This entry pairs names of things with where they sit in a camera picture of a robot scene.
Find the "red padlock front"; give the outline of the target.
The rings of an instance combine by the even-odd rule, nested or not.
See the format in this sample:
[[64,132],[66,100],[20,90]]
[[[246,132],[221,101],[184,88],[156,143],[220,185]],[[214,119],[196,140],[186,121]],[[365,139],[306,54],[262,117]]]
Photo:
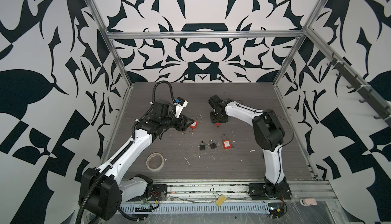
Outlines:
[[224,149],[231,149],[232,145],[230,140],[228,139],[228,136],[226,134],[222,134],[222,144]]

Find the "red padlock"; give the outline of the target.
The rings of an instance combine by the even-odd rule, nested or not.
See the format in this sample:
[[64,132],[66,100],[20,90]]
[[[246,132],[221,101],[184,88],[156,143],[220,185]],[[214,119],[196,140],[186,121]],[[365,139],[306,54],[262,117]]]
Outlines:
[[193,133],[193,131],[198,127],[198,124],[202,121],[202,115],[198,115],[195,119],[195,121],[190,125],[190,131]]
[[228,136],[226,134],[222,134],[222,144],[224,149],[231,149],[232,145],[230,140],[228,139]]

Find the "small black padlock front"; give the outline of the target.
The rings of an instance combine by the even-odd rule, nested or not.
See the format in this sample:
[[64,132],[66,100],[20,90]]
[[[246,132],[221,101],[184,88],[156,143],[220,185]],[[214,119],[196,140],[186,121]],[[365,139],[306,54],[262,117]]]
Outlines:
[[209,141],[209,146],[211,149],[216,149],[217,148],[217,144],[214,140],[210,140]]

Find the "small black padlock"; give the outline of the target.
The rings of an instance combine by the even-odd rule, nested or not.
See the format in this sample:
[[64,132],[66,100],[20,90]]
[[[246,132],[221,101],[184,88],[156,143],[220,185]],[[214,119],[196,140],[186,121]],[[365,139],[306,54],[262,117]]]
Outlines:
[[209,146],[211,149],[216,149],[217,148],[217,144],[214,140],[210,140],[209,141]]
[[205,151],[207,148],[205,142],[201,141],[200,144],[199,144],[199,150],[200,151]]

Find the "small black padlock back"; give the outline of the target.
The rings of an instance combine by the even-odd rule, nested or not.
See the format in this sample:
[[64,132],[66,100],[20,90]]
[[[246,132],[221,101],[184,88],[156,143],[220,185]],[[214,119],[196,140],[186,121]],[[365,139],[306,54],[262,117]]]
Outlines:
[[205,151],[207,148],[205,142],[201,141],[200,144],[199,144],[199,150],[200,151]]

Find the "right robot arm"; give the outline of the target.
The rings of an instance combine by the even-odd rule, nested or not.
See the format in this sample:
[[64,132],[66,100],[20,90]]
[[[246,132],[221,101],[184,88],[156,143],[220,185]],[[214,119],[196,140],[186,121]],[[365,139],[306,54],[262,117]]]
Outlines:
[[273,186],[280,184],[285,178],[281,153],[286,134],[277,114],[270,109],[253,109],[232,99],[223,100],[217,95],[210,97],[208,103],[212,107],[212,123],[226,123],[233,117],[253,127],[256,143],[263,150],[265,182]]

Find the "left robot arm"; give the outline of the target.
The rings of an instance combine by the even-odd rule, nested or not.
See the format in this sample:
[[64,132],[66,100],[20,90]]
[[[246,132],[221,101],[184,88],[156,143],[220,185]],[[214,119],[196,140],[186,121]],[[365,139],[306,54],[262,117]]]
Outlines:
[[162,138],[164,132],[170,128],[185,131],[193,124],[193,119],[182,114],[187,105],[188,102],[181,97],[171,103],[162,99],[152,102],[147,117],[136,122],[127,142],[102,165],[83,173],[77,224],[82,222],[85,211],[94,214],[95,219],[108,221],[125,201],[150,196],[152,179],[143,175],[136,175],[127,181],[122,179],[139,155],[154,140]]

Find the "small electronics board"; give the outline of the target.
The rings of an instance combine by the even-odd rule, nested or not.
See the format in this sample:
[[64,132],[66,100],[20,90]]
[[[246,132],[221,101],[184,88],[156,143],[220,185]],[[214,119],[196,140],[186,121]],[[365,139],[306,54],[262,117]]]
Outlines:
[[288,206],[283,201],[272,202],[272,203],[268,203],[268,209],[269,209],[268,216],[274,220],[279,220],[287,213]]

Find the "pink white small object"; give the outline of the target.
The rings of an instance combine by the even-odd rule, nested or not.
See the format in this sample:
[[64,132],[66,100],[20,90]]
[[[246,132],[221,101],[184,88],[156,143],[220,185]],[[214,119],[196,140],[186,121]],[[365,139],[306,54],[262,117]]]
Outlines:
[[318,204],[315,198],[300,199],[299,202],[303,206],[316,206]]

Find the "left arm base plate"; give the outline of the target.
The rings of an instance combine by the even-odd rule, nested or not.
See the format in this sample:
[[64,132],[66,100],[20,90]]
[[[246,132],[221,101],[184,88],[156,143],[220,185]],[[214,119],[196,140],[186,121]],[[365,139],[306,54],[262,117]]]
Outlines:
[[132,198],[130,199],[130,201],[141,201],[144,199],[148,201],[154,201],[154,200],[161,201],[167,198],[167,193],[168,193],[167,184],[153,184],[147,187],[147,190],[143,195]]

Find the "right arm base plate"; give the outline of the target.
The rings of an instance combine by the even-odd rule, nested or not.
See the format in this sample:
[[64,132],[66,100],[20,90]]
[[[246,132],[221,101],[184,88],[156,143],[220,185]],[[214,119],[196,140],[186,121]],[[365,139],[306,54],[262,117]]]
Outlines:
[[291,200],[291,189],[288,183],[280,182],[277,185],[271,183],[250,183],[248,195],[252,200]]

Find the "black coat hook rail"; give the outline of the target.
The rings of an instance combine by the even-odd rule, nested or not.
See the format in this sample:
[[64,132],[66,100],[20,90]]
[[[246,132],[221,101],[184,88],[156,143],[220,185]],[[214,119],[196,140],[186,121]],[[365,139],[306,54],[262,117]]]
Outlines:
[[339,60],[335,53],[326,55],[330,59],[327,66],[337,70],[337,77],[343,77],[347,82],[347,89],[357,92],[362,99],[360,103],[367,103],[376,113],[375,120],[383,120],[391,127],[391,105],[345,60]]

